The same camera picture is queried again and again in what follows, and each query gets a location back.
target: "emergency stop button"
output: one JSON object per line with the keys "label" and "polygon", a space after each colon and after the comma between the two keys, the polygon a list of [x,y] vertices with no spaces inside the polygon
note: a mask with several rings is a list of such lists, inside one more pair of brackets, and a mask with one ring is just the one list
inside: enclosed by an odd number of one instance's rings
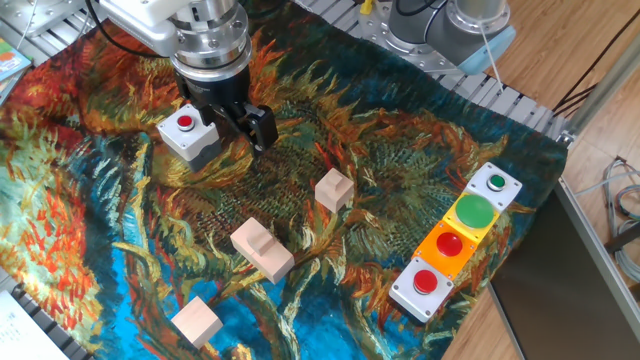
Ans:
{"label": "emergency stop button", "polygon": [[191,116],[183,115],[178,118],[178,129],[181,131],[191,131],[196,126]]}
{"label": "emergency stop button", "polygon": [[422,295],[430,294],[438,288],[438,278],[429,270],[420,270],[413,278],[413,287]]}

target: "green indicator light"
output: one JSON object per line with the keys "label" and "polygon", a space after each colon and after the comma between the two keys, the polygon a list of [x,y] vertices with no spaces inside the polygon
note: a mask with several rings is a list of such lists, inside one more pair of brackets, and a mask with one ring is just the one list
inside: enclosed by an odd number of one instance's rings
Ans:
{"label": "green indicator light", "polygon": [[489,181],[487,182],[487,185],[489,186],[489,189],[491,189],[493,191],[501,191],[502,189],[504,189],[504,186],[506,184],[507,184],[506,181],[500,175],[491,176],[489,178]]}

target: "green push button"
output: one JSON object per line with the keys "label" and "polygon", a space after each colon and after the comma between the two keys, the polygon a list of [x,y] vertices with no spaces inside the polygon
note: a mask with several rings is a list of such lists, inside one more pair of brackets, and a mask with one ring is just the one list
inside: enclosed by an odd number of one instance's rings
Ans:
{"label": "green push button", "polygon": [[506,184],[507,184],[506,181],[500,175],[491,176],[489,178],[488,183],[487,183],[487,185],[489,186],[489,189],[491,189],[493,191],[502,191],[502,189],[504,189],[504,186]]}
{"label": "green push button", "polygon": [[458,201],[456,215],[468,227],[483,229],[493,221],[493,207],[482,196],[467,195]]}

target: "paper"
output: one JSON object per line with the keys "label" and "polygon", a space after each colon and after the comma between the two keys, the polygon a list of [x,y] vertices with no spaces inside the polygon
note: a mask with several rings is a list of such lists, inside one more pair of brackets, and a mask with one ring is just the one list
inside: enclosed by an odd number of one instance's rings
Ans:
{"label": "paper", "polygon": [[6,291],[0,293],[0,358],[69,359]]}

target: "cable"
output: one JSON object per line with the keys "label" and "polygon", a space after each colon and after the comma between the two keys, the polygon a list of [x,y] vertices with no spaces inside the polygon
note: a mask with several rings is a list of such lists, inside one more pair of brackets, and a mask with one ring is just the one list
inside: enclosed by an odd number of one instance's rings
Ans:
{"label": "cable", "polygon": [[598,189],[600,186],[606,185],[606,184],[612,182],[613,180],[618,180],[618,179],[623,178],[625,176],[631,176],[631,175],[640,175],[640,171],[631,171],[631,172],[628,172],[628,173],[624,173],[624,174],[616,175],[614,177],[607,178],[607,179],[605,179],[605,180],[593,185],[590,188],[587,188],[587,189],[584,189],[582,191],[577,192],[575,195],[576,196],[580,196],[580,195],[588,194],[588,193],[592,192],[593,190]]}
{"label": "cable", "polygon": [[115,45],[118,49],[126,51],[126,52],[128,52],[130,54],[137,55],[137,56],[142,56],[142,57],[145,57],[145,58],[166,59],[166,57],[160,56],[158,54],[143,53],[143,52],[140,52],[140,51],[129,49],[128,47],[126,47],[124,45],[121,45],[120,43],[118,43],[115,40],[113,40],[111,38],[111,36],[109,36],[109,34],[107,34],[107,32],[102,27],[102,24],[100,23],[100,20],[98,19],[98,15],[96,15],[96,11],[93,9],[93,5],[91,5],[91,0],[84,0],[84,2],[85,2],[85,4],[87,4],[87,9],[89,10],[89,14],[91,14],[91,17],[93,18],[93,21],[96,23],[96,26],[98,27],[98,29],[100,30],[102,35],[105,38],[107,38],[107,40],[109,40],[109,42],[112,43],[113,45]]}
{"label": "cable", "polygon": [[491,66],[493,66],[493,72],[496,73],[496,80],[498,81],[498,85],[500,86],[500,93],[502,93],[502,89],[504,86],[502,85],[502,81],[500,80],[500,74],[498,73],[498,67],[496,66],[495,60],[493,60],[493,55],[491,54],[491,49],[489,48],[489,42],[487,41],[487,36],[484,34],[484,23],[482,21],[478,22],[478,26],[480,27],[480,33],[482,34],[482,40],[484,40],[484,45],[487,47],[487,53],[489,53],[489,60],[491,60]]}
{"label": "cable", "polygon": [[618,206],[618,209],[622,213],[622,215],[630,218],[631,220],[635,220],[635,221],[640,221],[640,214],[632,213],[631,210],[627,209],[624,206],[624,204],[622,203],[622,199],[624,199],[624,197],[629,195],[629,194],[639,193],[639,192],[640,192],[640,185],[631,185],[631,186],[627,186],[626,188],[620,190],[618,195],[616,195],[616,204]]}
{"label": "cable", "polygon": [[[623,189],[621,192],[618,193],[618,195],[616,195],[616,200],[614,202],[612,196],[611,196],[611,189],[609,188],[609,183],[612,179],[620,176],[614,176],[611,177],[611,173],[613,171],[613,169],[615,169],[618,166],[624,166],[627,169],[631,169],[633,170],[631,173],[638,173],[638,171],[633,167],[628,165],[627,163],[625,163],[622,160],[616,159],[614,160],[611,164],[609,164],[609,166],[607,166],[603,178],[604,181],[606,182],[606,186],[604,188],[604,195],[607,201],[607,211],[608,211],[608,218],[609,218],[609,231],[611,232],[611,237],[615,238],[618,235],[620,235],[622,232],[624,232],[626,229],[630,228],[631,226],[635,225],[638,223],[638,221],[636,220],[626,220],[624,221],[620,226],[617,225],[617,221],[616,221],[616,207],[622,209],[622,203],[620,202],[620,200],[622,199],[622,197],[624,196],[625,193],[629,193],[631,191],[636,191],[636,190],[628,190],[628,189],[640,189],[640,185],[631,185],[626,187],[625,189]],[[624,247],[618,251],[615,252],[614,257],[616,259],[616,262],[618,263],[618,265],[620,266],[620,269],[627,274],[627,276],[631,279],[633,279],[636,282],[640,282],[640,266],[638,266],[638,264],[636,264],[631,257],[629,257],[629,254],[627,253],[627,251],[624,249]]]}
{"label": "cable", "polygon": [[84,30],[87,28],[87,25],[89,24],[89,18],[91,18],[91,14],[87,14],[87,17],[84,19],[84,24],[82,24],[82,29],[80,29],[80,34],[78,34],[76,41],[78,41],[78,39],[80,39],[82,35],[84,35]]}
{"label": "cable", "polygon": [[598,55],[598,57],[596,58],[596,60],[593,62],[593,64],[591,64],[591,66],[587,69],[587,71],[584,72],[584,74],[582,74],[582,76],[580,77],[580,79],[573,85],[573,87],[571,87],[571,89],[562,97],[562,100],[560,100],[558,102],[558,104],[556,105],[555,108],[553,108],[553,112],[555,113],[562,105],[564,105],[567,102],[567,98],[571,95],[572,92],[575,91],[575,89],[578,88],[578,86],[580,85],[580,83],[582,83],[582,81],[587,77],[587,75],[589,75],[589,73],[595,69],[596,65],[600,62],[600,60],[602,60],[602,58],[604,57],[604,55],[609,51],[609,49],[611,48],[611,46],[613,46],[613,44],[618,40],[618,38],[627,30],[627,28],[629,28],[629,26],[631,26],[631,24],[638,18],[638,16],[640,16],[640,9],[638,9],[638,11],[636,11],[635,14],[633,14],[633,16],[629,19],[629,21],[627,21],[626,24],[624,24],[624,26],[618,31],[618,33],[613,37],[613,39],[611,39],[611,41],[609,41],[609,43],[607,44],[607,46],[604,48],[604,50],[602,50],[602,52],[600,53],[600,55]]}
{"label": "cable", "polygon": [[567,110],[571,110],[571,108],[573,108],[574,106],[578,105],[579,103],[585,101],[589,95],[591,95],[590,92],[583,94],[582,96],[580,96],[578,99],[576,99],[575,101],[573,101],[571,104],[563,107],[562,109],[558,110],[555,112],[555,116],[557,117],[558,115],[562,114],[563,112],[567,111]]}
{"label": "cable", "polygon": [[577,93],[577,94],[575,94],[575,95],[571,95],[571,97],[569,97],[567,100],[565,100],[565,102],[569,102],[569,101],[571,101],[571,100],[573,100],[573,99],[577,98],[578,96],[582,96],[582,95],[584,95],[584,94],[586,94],[586,93],[590,93],[590,92],[592,92],[592,91],[593,91],[593,89],[595,89],[595,88],[596,88],[596,86],[598,86],[598,84],[591,85],[591,86],[589,86],[588,88],[586,88],[586,89],[584,89],[584,90],[580,91],[579,93]]}
{"label": "cable", "polygon": [[20,42],[18,42],[18,46],[16,46],[16,50],[20,50],[20,46],[22,45],[24,38],[27,37],[27,33],[29,32],[31,23],[33,22],[33,17],[36,15],[36,7],[38,7],[38,0],[33,2],[33,11],[31,12],[31,17],[29,18],[29,22],[27,23],[27,28],[24,29],[24,34],[22,34],[22,37],[20,38]]}
{"label": "cable", "polygon": [[398,14],[402,15],[402,16],[413,16],[413,15],[418,15],[421,12],[425,11],[429,6],[431,6],[431,4],[433,4],[433,0],[424,0],[424,5],[422,5],[421,7],[412,10],[412,11],[407,11],[404,12],[402,10],[400,10],[400,0],[396,1],[396,11],[398,11]]}

